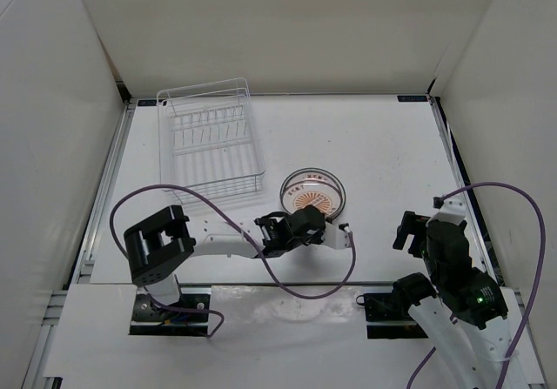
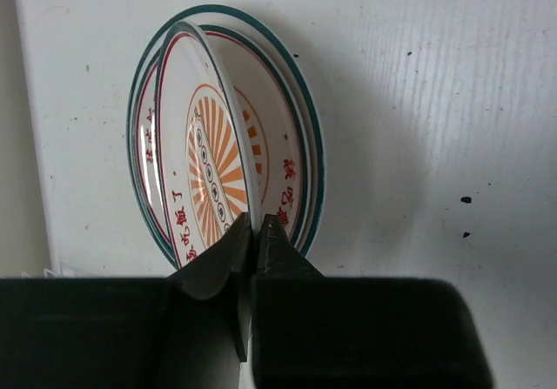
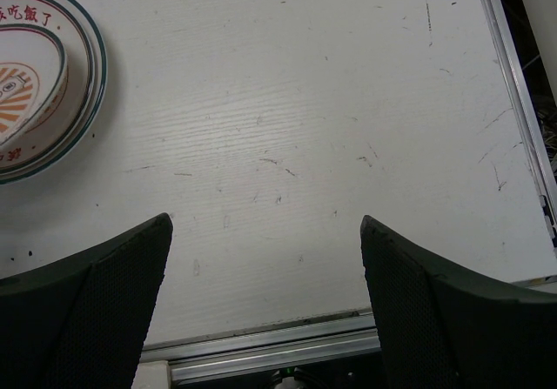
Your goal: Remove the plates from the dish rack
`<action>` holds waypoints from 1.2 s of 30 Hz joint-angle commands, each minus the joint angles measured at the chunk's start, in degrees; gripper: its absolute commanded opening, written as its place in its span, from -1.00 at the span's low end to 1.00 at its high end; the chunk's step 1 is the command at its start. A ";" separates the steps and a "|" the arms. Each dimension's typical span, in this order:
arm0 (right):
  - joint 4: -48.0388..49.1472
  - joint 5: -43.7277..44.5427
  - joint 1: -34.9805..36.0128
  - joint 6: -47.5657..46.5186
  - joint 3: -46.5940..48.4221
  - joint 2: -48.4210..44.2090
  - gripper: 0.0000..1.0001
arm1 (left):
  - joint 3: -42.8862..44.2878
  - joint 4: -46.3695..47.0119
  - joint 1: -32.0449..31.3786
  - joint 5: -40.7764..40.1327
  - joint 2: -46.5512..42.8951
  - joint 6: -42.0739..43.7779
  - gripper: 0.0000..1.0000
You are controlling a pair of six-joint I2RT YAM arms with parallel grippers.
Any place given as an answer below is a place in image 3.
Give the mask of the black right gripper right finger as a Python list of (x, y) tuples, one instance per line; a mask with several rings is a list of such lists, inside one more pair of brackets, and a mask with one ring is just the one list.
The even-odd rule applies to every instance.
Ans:
[(489, 278), (375, 218), (360, 226), (392, 388), (554, 388), (556, 296)]

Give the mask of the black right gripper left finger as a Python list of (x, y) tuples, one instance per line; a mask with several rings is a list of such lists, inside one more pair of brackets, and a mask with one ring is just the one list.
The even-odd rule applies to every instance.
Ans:
[(161, 213), (69, 257), (1, 281), (3, 388), (129, 388), (164, 280)]

